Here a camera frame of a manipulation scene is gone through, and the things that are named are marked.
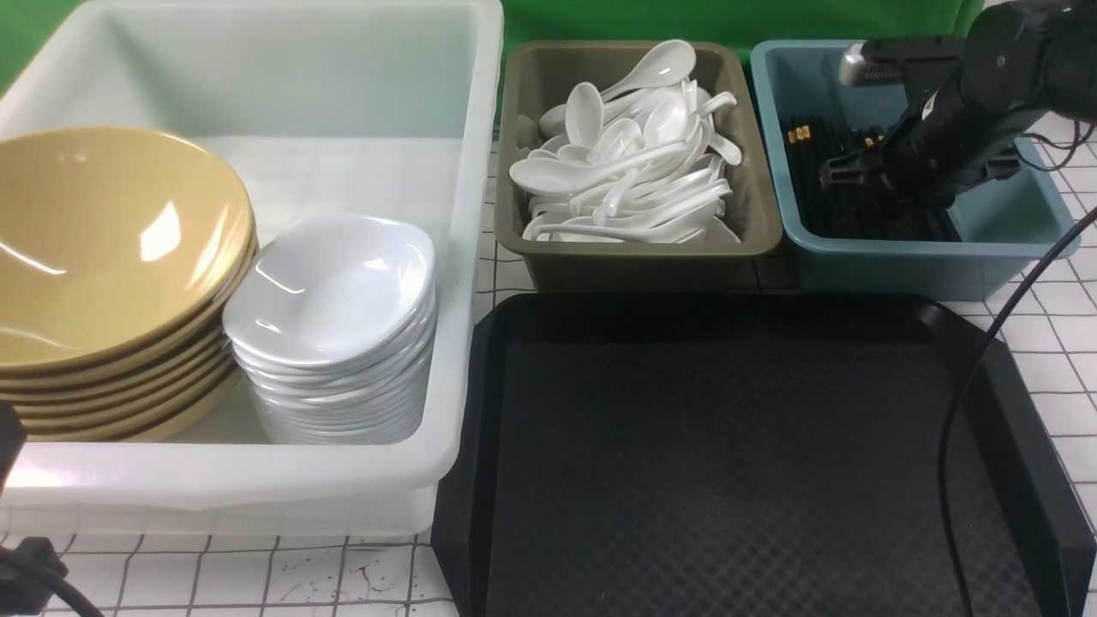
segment black serving tray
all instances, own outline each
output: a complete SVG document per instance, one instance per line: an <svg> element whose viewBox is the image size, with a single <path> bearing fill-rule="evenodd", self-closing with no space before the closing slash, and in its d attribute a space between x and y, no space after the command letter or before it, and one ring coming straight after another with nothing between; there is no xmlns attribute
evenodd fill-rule
<svg viewBox="0 0 1097 617"><path fill-rule="evenodd" d="M935 453L982 335L904 298L505 302L432 532L461 615L961 615ZM949 456L975 614L1079 617L1097 546L997 341Z"/></svg>

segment brown plastic bin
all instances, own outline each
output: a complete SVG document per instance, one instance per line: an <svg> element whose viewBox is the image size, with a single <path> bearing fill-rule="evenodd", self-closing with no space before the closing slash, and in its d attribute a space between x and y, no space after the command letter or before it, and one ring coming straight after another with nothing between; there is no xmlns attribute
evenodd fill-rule
<svg viewBox="0 0 1097 617"><path fill-rule="evenodd" d="M766 150L743 66L731 49L693 43L692 78L710 93L731 91L738 105L723 108L716 131L743 149L744 162L727 168L734 191L724 223L742 244L601 244L522 239L530 195L510 181L519 148L544 141L538 120L567 100L576 83L606 88L624 77L656 42L553 41L516 48L507 61L499 134L495 234L499 244L525 259L533 285L550 292L687 292L732 287L739 268L772 251L781 242L781 215Z"/></svg>

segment black device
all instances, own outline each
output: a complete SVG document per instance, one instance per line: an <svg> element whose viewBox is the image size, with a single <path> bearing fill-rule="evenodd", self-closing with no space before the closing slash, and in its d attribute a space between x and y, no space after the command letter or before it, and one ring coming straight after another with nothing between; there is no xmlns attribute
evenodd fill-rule
<svg viewBox="0 0 1097 617"><path fill-rule="evenodd" d="M882 142L825 164L824 187L861 187L891 216L947 209L958 194L1016 172L1013 142L1049 111L1097 122L1095 5L1009 2L983 11L966 40L851 48L842 81L902 80L911 104Z"/></svg>
<svg viewBox="0 0 1097 617"><path fill-rule="evenodd" d="M15 410L0 402L0 493L26 442ZM86 597L65 582L68 569L48 538L25 538L14 550L0 547L0 617L38 615L58 594L78 615L100 615Z"/></svg>

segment green screen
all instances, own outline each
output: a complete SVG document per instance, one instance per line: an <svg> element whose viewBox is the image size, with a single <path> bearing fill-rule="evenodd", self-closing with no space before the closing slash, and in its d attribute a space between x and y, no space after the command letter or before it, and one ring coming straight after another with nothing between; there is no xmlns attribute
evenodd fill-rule
<svg viewBox="0 0 1097 617"><path fill-rule="evenodd" d="M0 91L80 0L0 0ZM982 0L502 0L506 51L545 38L687 38L746 57L772 38L964 33Z"/></svg>

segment blue plastic bin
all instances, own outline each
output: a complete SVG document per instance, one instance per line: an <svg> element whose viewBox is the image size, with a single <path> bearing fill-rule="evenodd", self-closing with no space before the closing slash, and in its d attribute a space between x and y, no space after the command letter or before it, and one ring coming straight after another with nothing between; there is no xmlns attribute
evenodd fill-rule
<svg viewBox="0 0 1097 617"><path fill-rule="evenodd" d="M804 228L784 155L781 119L817 114L851 127L891 126L906 109L902 86L838 82L853 41L770 41L750 54L755 97L785 234L800 284L811 291L915 293L934 300L985 300L1051 248L1073 224L1047 173L1024 168L968 191L949 209L962 243L824 238ZM1040 161L1028 139L1021 154ZM1075 242L1063 257L1077 248Z"/></svg>

